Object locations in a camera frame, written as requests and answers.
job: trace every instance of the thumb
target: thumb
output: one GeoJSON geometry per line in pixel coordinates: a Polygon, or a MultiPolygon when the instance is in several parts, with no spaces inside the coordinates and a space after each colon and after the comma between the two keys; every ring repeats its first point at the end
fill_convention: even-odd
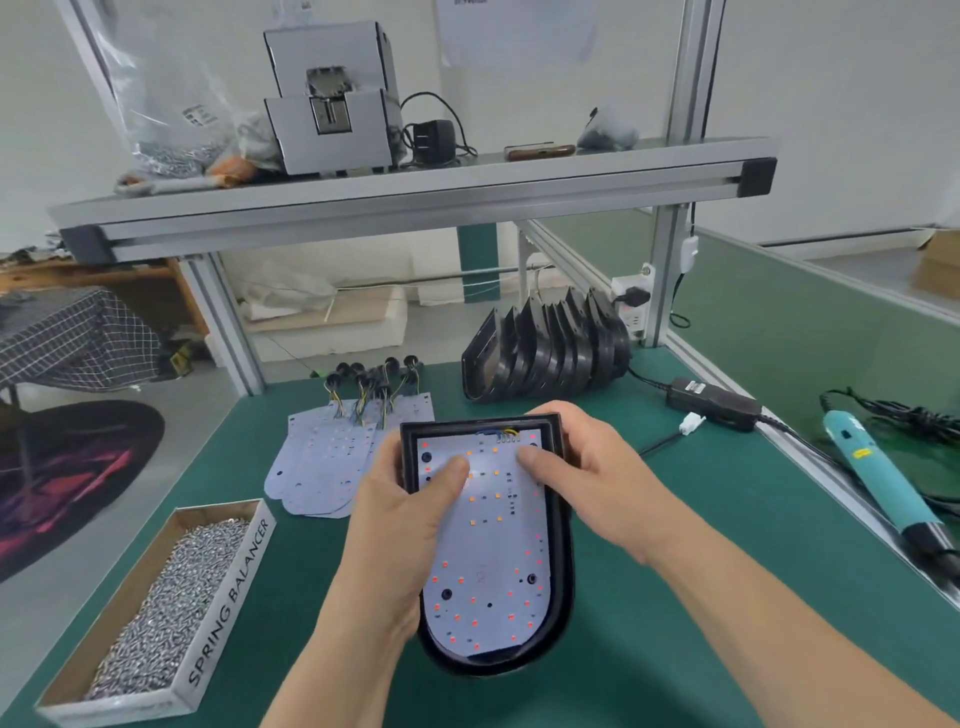
{"type": "Polygon", "coordinates": [[[469,471],[470,463],[466,457],[457,455],[433,476],[430,485],[414,494],[414,498],[420,500],[429,515],[439,521],[464,489],[469,471]]]}
{"type": "Polygon", "coordinates": [[[574,468],[562,457],[544,449],[527,445],[516,453],[520,465],[534,477],[538,483],[544,483],[564,497],[564,500],[577,507],[580,494],[588,482],[588,475],[574,468]]]}

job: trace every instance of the cardboard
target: cardboard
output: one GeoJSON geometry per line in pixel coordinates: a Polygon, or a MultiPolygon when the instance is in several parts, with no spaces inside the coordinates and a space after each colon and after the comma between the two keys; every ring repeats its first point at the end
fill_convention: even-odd
{"type": "Polygon", "coordinates": [[[960,300],[960,231],[937,231],[926,242],[913,286],[960,300]]]}
{"type": "Polygon", "coordinates": [[[61,728],[99,728],[196,711],[275,529],[276,520],[263,499],[175,510],[40,696],[36,711],[61,728]],[[180,537],[198,525],[231,518],[249,520],[250,527],[173,684],[159,691],[83,700],[97,668],[140,609],[180,537]]]}

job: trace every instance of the hand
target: hand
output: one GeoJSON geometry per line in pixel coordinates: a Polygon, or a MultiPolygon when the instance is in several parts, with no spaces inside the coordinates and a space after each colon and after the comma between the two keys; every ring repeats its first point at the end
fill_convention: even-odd
{"type": "Polygon", "coordinates": [[[360,483],[331,592],[346,593],[348,609],[369,607],[366,619],[409,639],[417,631],[420,590],[436,556],[440,520],[463,490],[469,462],[454,457],[429,487],[412,495],[397,485],[399,467],[395,430],[360,483]]]}
{"type": "Polygon", "coordinates": [[[517,454],[520,464],[563,496],[594,533],[646,563],[677,533],[677,520],[693,517],[693,512],[612,426],[566,401],[548,402],[530,414],[548,412],[560,414],[576,465],[530,446],[517,454]]]}

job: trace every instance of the white connector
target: white connector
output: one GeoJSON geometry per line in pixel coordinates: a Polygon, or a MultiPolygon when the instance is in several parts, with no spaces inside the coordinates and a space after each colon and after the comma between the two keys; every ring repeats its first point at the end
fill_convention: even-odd
{"type": "Polygon", "coordinates": [[[688,435],[697,427],[703,424],[706,417],[701,417],[700,415],[690,412],[684,417],[684,421],[680,423],[680,434],[688,435]]]}

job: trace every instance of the green anti-static mat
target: green anti-static mat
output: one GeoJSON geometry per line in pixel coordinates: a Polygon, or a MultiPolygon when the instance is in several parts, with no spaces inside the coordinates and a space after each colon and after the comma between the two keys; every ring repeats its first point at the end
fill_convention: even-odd
{"type": "MultiPolygon", "coordinates": [[[[669,380],[684,367],[664,350],[635,364],[669,380]]],[[[438,419],[492,417],[529,403],[470,406],[458,364],[427,367],[438,419]]],[[[171,509],[262,495],[286,417],[326,402],[317,380],[239,401],[117,566],[0,719],[31,728],[40,691],[63,664],[171,509]]],[[[677,427],[682,413],[631,379],[578,402],[635,446],[677,427]]],[[[831,623],[953,716],[960,716],[960,615],[759,434],[706,424],[651,455],[660,478],[777,574],[831,623]]],[[[313,628],[348,524],[295,518],[271,503],[276,533],[200,710],[152,726],[256,726],[313,628]]],[[[557,646],[515,674],[447,675],[411,642],[396,672],[388,726],[759,726],[753,709],[679,602],[649,570],[575,520],[577,596],[557,646]]],[[[323,716],[317,716],[323,725],[323,716]]]]}

